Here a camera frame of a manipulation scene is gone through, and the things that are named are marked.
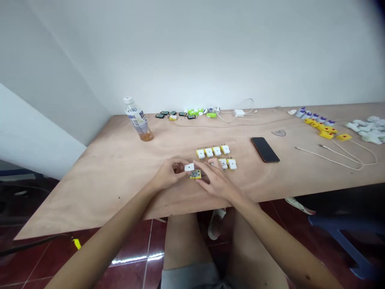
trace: plastic bottle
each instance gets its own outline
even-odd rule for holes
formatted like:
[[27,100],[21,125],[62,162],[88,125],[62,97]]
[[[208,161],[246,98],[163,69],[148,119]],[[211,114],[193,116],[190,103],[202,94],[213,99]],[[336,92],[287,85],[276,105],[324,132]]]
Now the plastic bottle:
[[126,114],[131,120],[132,125],[136,129],[142,141],[150,141],[154,138],[150,128],[148,127],[146,116],[143,110],[137,106],[132,97],[125,97],[124,103],[127,104]]

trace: shorts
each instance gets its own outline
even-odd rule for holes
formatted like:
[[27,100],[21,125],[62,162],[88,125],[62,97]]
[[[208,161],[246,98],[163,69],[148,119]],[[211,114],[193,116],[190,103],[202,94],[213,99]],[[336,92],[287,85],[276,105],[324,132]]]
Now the shorts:
[[213,262],[162,271],[161,289],[248,289],[233,277],[221,280]]

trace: person's left hand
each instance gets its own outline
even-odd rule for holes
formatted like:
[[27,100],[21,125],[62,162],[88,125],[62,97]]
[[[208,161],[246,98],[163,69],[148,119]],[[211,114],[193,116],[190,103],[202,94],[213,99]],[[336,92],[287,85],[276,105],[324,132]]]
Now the person's left hand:
[[150,182],[159,190],[166,189],[191,174],[184,171],[184,166],[189,163],[180,156],[167,159]]

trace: hand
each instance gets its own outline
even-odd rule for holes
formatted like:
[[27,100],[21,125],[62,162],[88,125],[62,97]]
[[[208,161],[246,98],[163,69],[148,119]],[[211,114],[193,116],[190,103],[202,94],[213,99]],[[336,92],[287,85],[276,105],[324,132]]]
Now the hand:
[[189,163],[190,162],[182,159],[180,156],[165,160],[150,183],[159,190],[170,187],[191,174],[191,172],[184,171],[184,166]]
[[200,163],[194,161],[194,165],[200,167],[210,180],[210,184],[201,179],[195,180],[210,195],[223,198],[233,203],[236,198],[242,195],[241,190],[237,188],[223,173],[223,168],[218,159],[209,159],[209,162]]

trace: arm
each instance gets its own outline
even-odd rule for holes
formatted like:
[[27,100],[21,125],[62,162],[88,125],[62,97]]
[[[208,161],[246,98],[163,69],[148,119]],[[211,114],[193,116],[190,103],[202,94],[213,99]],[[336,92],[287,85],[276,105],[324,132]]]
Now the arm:
[[330,271],[286,230],[272,220],[223,174],[217,159],[196,163],[210,179],[197,182],[210,194],[232,203],[286,275],[301,288],[342,289]]
[[52,278],[46,289],[93,288],[111,264],[152,197],[186,177],[182,158],[166,160],[154,178],[116,213]]

